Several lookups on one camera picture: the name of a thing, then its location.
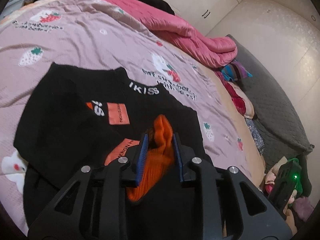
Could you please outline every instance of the orange cloth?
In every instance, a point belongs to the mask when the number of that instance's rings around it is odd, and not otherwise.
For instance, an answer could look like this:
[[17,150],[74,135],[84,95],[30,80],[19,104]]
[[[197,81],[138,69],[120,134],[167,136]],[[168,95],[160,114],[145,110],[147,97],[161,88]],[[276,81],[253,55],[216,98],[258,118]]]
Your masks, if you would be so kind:
[[131,201],[143,197],[174,163],[172,147],[172,127],[164,115],[159,115],[154,123],[154,141],[157,148],[148,150],[142,181],[137,188],[127,188],[127,196]]

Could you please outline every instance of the purple cloth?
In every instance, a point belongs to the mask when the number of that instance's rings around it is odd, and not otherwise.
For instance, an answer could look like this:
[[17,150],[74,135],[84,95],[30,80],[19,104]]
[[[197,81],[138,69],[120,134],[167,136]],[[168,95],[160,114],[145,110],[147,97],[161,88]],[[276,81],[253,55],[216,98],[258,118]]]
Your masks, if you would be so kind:
[[306,222],[315,208],[311,205],[311,202],[307,197],[300,197],[294,201],[293,209],[298,214],[299,218]]

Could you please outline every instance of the folded pink comforter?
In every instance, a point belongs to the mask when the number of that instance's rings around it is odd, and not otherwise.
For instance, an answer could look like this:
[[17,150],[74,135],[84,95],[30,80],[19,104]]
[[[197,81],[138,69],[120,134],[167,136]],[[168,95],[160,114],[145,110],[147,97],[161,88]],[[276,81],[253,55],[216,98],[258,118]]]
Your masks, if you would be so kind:
[[237,55],[228,37],[207,38],[180,17],[168,14],[138,0],[105,0],[119,6],[158,37],[170,42],[210,68],[225,66]]

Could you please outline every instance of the gray mattress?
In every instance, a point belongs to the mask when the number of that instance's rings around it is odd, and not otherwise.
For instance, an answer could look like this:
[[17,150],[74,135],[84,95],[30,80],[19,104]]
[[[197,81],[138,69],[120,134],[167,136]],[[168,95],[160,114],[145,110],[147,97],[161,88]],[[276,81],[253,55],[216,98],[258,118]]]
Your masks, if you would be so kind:
[[253,75],[238,85],[254,106],[253,121],[265,143],[266,170],[283,156],[290,159],[312,152],[314,145],[309,143],[297,112],[278,82],[245,47],[228,36],[237,44],[236,59]]

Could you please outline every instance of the black sweatshirt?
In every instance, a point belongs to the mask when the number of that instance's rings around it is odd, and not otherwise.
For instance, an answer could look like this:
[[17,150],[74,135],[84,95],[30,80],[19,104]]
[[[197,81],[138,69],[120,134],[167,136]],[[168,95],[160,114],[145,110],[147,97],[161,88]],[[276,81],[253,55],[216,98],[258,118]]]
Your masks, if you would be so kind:
[[[182,144],[211,161],[196,112],[161,84],[148,87],[130,80],[124,68],[86,70],[53,63],[27,103],[14,141],[29,162],[24,186],[28,225],[83,165],[102,166],[124,138],[139,140],[159,114]],[[128,203],[129,234],[134,239],[190,238],[193,201],[194,190],[182,189],[177,170],[169,169],[139,204]]]

